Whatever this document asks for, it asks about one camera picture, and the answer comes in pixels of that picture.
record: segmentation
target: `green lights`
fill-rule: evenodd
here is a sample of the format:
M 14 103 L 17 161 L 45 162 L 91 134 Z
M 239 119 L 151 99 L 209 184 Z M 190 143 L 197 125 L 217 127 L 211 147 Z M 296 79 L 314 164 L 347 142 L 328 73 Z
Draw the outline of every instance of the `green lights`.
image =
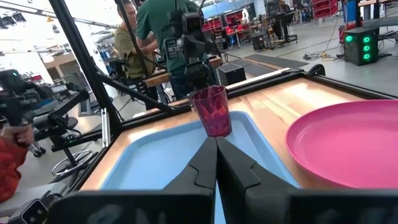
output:
M 370 41 L 371 41 L 371 38 L 370 38 L 370 37 L 364 37 L 364 38 L 363 38 L 363 42 L 364 42 L 365 44 L 369 43 Z
M 370 41 L 371 41 L 370 37 L 364 37 L 362 39 L 362 42 L 364 43 L 364 46 L 362 48 L 364 54 L 363 54 L 362 58 L 365 61 L 370 61 L 371 60 L 371 54 L 370 54 L 371 47 L 369 46 Z
M 353 36 L 346 36 L 346 42 L 351 42 L 353 41 Z
M 364 60 L 369 60 L 371 58 L 371 55 L 369 55 L 369 54 L 364 54 L 363 55 L 363 59 Z

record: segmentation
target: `pink plastic plate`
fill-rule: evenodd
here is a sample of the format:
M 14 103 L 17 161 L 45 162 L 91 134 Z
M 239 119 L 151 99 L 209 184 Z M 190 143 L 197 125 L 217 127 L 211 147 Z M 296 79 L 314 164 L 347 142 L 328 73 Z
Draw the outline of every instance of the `pink plastic plate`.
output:
M 317 177 L 354 188 L 398 188 L 398 100 L 312 111 L 291 125 L 286 146 Z

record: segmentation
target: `red sleeve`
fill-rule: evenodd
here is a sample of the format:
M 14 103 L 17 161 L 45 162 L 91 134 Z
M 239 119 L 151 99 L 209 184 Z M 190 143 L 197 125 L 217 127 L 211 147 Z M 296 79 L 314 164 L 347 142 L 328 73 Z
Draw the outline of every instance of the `red sleeve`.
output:
M 17 190 L 21 179 L 17 168 L 25 162 L 27 151 L 0 138 L 0 203 L 10 199 Z

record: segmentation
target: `desk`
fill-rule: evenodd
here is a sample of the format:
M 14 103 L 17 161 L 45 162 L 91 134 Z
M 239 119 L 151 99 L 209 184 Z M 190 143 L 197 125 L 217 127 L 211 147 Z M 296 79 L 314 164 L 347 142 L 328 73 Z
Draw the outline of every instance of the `desk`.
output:
M 213 58 L 210 60 L 210 65 L 215 68 L 215 67 L 219 67 L 223 64 L 223 60 L 217 56 L 216 58 Z M 165 72 L 164 69 L 159 70 L 157 73 L 154 73 L 153 75 L 156 75 L 158 73 L 162 73 Z M 170 80 L 170 74 L 169 73 L 165 73 L 162 75 L 157 75 L 155 77 L 152 78 L 148 78 L 147 80 L 145 80 L 145 83 L 147 84 L 148 87 L 151 86 L 156 86 L 156 85 L 160 85 L 162 83 L 167 83 Z
M 241 83 L 235 83 L 227 88 L 231 89 L 236 85 L 241 85 Z M 245 111 L 250 115 L 303 188 L 325 189 L 329 187 L 328 184 L 315 180 L 296 166 L 285 147 L 286 131 L 298 117 L 305 113 L 328 105 L 358 100 L 362 99 L 310 80 L 299 78 L 233 98 L 229 101 L 229 107 L 231 110 Z M 131 142 L 147 134 L 172 128 L 196 119 L 198 119 L 196 113 L 188 112 L 123 132 L 109 148 L 109 151 L 104 155 L 81 189 L 99 189 L 123 150 Z

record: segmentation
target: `plastic cup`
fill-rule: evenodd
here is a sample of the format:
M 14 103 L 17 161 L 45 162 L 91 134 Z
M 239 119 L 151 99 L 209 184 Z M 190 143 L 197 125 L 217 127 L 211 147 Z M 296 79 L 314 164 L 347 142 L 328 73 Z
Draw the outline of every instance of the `plastic cup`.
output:
M 211 86 L 193 94 L 192 103 L 207 136 L 227 136 L 232 131 L 224 86 Z

